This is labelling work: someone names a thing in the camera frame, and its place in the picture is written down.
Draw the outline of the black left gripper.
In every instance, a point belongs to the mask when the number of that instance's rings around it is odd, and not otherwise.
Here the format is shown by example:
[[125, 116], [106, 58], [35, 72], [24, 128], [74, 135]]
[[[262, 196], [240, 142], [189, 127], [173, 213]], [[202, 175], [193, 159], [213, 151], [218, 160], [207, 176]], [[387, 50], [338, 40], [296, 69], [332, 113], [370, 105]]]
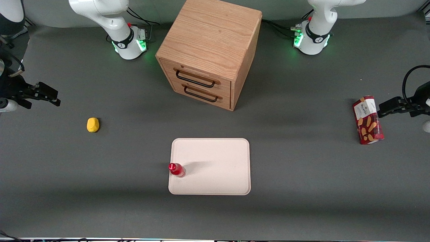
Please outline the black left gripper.
[[408, 112], [411, 117], [419, 115], [430, 115], [429, 98], [430, 83], [427, 82], [419, 86], [412, 97], [406, 96], [406, 83], [403, 83], [403, 98], [406, 102], [404, 107], [403, 99], [399, 96], [390, 98], [379, 106], [378, 118], [383, 118], [391, 114]]

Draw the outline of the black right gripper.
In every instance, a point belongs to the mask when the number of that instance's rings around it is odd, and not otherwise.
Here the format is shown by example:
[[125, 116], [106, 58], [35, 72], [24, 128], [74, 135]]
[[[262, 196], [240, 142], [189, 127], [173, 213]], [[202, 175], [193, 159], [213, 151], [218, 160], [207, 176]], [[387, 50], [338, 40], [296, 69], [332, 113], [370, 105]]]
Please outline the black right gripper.
[[31, 109], [32, 103], [27, 101], [27, 98], [60, 106], [57, 90], [43, 82], [38, 82], [36, 85], [28, 84], [21, 75], [12, 78], [5, 73], [1, 75], [0, 98], [1, 109], [17, 109], [18, 106]]

